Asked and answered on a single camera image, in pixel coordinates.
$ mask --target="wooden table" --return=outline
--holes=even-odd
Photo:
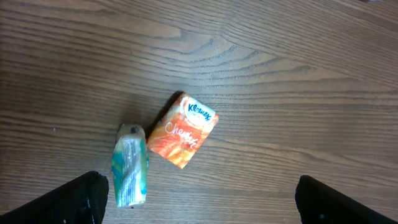
[[[0,2],[0,211],[89,171],[183,90],[220,121],[104,223],[300,223],[310,175],[398,220],[398,1]]]

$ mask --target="blue and white package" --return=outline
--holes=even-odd
[[[143,204],[147,195],[148,153],[143,128],[123,124],[112,157],[113,184],[118,208]]]

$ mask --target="black object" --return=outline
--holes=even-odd
[[[398,224],[307,175],[295,199],[303,224]]]
[[[100,224],[109,185],[105,176],[88,172],[0,217],[0,223]]]

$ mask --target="wood grain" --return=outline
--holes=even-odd
[[[220,121],[104,223],[300,223],[304,174],[398,220],[397,1],[0,1],[0,212],[89,171],[176,91]]]

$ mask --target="tissue packet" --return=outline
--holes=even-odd
[[[148,148],[184,168],[218,122],[218,114],[182,93],[148,138]]]
[[[112,157],[116,206],[143,204],[147,194],[149,158],[145,132],[139,125],[123,124]]]

